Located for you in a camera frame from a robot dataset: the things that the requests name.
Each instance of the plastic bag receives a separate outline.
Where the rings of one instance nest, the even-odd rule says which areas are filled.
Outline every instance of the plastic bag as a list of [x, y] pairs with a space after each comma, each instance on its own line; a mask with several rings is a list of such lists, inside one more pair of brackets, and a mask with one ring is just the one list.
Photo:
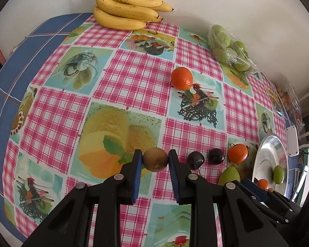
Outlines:
[[208, 45], [213, 56], [224, 65], [232, 67], [240, 73], [259, 72], [252, 60], [248, 58], [246, 47], [237, 37], [220, 25], [211, 25], [208, 33]]
[[290, 122], [296, 126], [297, 133], [300, 135], [301, 130], [304, 127], [304, 122], [302, 120], [300, 103], [293, 86], [284, 75], [281, 75], [279, 83], [275, 86], [284, 108], [286, 109]]

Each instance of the bunch of bananas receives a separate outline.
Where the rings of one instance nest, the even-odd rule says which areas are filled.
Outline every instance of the bunch of bananas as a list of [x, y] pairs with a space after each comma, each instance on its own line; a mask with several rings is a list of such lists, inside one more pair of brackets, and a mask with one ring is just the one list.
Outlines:
[[102, 26], [111, 29], [143, 29], [148, 22], [163, 20], [157, 12], [174, 9], [162, 0], [96, 0], [93, 14]]

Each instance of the silver plate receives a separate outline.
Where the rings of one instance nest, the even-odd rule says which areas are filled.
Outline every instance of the silver plate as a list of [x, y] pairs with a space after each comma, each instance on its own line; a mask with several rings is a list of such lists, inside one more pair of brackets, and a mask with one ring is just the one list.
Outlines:
[[[284, 170], [284, 180], [280, 185], [273, 182], [273, 171], [276, 165], [280, 165]], [[254, 178], [266, 179], [269, 188], [285, 195], [288, 177], [288, 162], [286, 152], [282, 142], [276, 134], [267, 134], [259, 146], [256, 154], [252, 181]]]

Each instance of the wall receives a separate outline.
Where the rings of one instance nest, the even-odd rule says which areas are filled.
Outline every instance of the wall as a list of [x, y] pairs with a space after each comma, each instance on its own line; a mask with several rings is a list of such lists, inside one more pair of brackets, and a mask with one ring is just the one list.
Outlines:
[[[207, 34], [210, 22], [229, 27], [273, 81], [287, 75], [299, 96], [309, 91], [309, 14], [299, 0], [165, 0], [164, 21]], [[0, 47], [14, 45], [46, 19], [91, 12], [95, 0], [10, 0], [0, 13]]]

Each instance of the tangerine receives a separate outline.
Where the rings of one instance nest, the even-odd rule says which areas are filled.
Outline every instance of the tangerine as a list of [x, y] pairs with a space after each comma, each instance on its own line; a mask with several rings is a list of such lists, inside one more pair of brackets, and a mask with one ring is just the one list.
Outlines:
[[188, 90], [193, 84], [193, 76], [185, 67], [178, 67], [171, 75], [173, 86], [178, 90]]
[[260, 179], [258, 183], [259, 188], [268, 189], [269, 183], [266, 179]]
[[248, 156], [248, 148], [244, 144], [237, 144], [229, 148], [228, 158], [232, 163], [243, 162]]

